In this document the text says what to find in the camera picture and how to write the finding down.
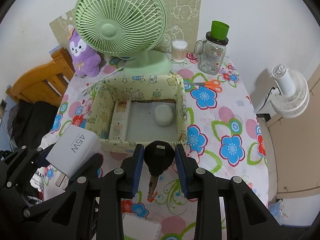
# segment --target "floral tablecloth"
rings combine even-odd
[[[117,57],[106,58],[102,68],[94,78],[74,76],[63,97],[52,131],[42,141],[41,147],[56,142],[70,124],[85,127],[90,122],[92,97],[83,96],[81,91],[91,82],[124,65]],[[203,167],[218,177],[230,179],[240,176],[260,200],[268,205],[268,170],[266,153],[260,127],[250,98],[241,81],[239,73],[229,58],[220,68],[219,74],[211,76],[200,72],[197,59],[187,54],[183,63],[172,63],[172,73],[181,75],[188,82],[204,82],[212,79],[220,81],[218,89],[185,85],[188,134],[188,156],[196,159]],[[127,154],[101,152],[104,155],[99,176],[120,167]],[[40,170],[43,177],[44,199],[50,199],[63,190],[55,185],[60,172],[53,166]],[[147,200],[150,174],[144,164],[139,191],[132,200],[122,200],[122,211],[134,213],[139,217],[160,222],[162,229],[158,239],[192,240],[194,238],[197,200],[187,200],[181,196],[175,163],[160,177],[156,192]],[[225,214],[221,202],[221,228],[226,239]]]

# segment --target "white fan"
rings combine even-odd
[[[280,91],[270,98],[276,113],[286,118],[302,114],[310,99],[309,87],[303,75],[284,65],[276,65],[272,68],[272,76]]]

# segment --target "green fan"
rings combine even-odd
[[[169,58],[151,50],[167,22],[163,0],[78,0],[75,15],[78,34],[92,48],[130,57],[126,76],[169,73]]]

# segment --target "green plastic cup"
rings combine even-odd
[[[211,37],[224,41],[227,38],[230,26],[219,21],[212,21],[211,24]]]

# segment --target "purple plush toy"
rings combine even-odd
[[[78,77],[95,77],[99,74],[100,56],[80,38],[75,29],[70,34],[69,48],[76,74]]]

